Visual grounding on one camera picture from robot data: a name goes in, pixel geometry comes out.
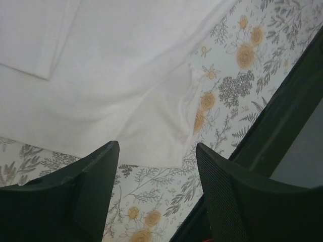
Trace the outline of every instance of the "gray surface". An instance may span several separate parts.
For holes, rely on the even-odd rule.
[[[271,179],[300,187],[323,185],[323,100],[318,104]]]

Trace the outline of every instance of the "black frame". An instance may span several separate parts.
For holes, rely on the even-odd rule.
[[[323,28],[317,33],[229,160],[270,177],[323,98]],[[192,241],[206,216],[202,197],[171,241]]]

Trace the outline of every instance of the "orange flower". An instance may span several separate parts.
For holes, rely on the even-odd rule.
[[[240,29],[246,29],[247,28],[247,25],[248,25],[248,19],[247,19],[247,16],[245,15],[242,15],[241,18],[240,18]]]
[[[260,27],[253,28],[251,32],[251,42],[253,45],[260,45],[263,40],[263,32]]]
[[[133,236],[131,236],[131,242],[150,242],[151,240],[151,233],[148,230],[140,230],[136,232]]]
[[[237,62],[240,68],[249,69],[254,62],[254,52],[250,45],[244,44],[238,49]]]
[[[215,103],[216,98],[211,92],[205,93],[204,96],[201,98],[201,107],[204,111],[210,110]]]
[[[203,69],[206,73],[206,76],[209,77],[211,80],[217,78],[217,73],[220,73],[220,71],[215,70],[214,64],[211,65],[209,70],[206,67],[203,67]]]
[[[160,221],[161,216],[162,215],[158,211],[152,211],[147,215],[145,224],[147,224],[149,227],[153,227]]]
[[[202,51],[202,55],[201,56],[204,56],[206,57],[206,54],[209,53],[211,51],[212,48],[210,49],[207,49],[205,46],[202,46],[201,48],[201,51]]]
[[[139,214],[139,209],[137,207],[132,207],[128,211],[128,216],[130,219],[137,218],[138,214]]]
[[[194,132],[193,133],[197,133],[200,131],[200,129],[203,127],[204,125],[204,113],[202,110],[198,110],[196,117],[195,117],[195,123],[194,123]]]

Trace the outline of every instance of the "floral pattern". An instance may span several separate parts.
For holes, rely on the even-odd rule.
[[[238,0],[191,57],[207,76],[182,168],[120,165],[103,241],[169,241],[202,196],[195,147],[228,158],[323,25],[321,0]],[[0,186],[77,158],[0,138]]]

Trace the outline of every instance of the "white fabric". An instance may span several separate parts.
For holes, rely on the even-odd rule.
[[[80,0],[0,0],[0,64],[49,79]]]
[[[0,136],[121,164],[180,167],[200,78],[185,61],[235,0],[83,0],[49,82],[0,66]]]

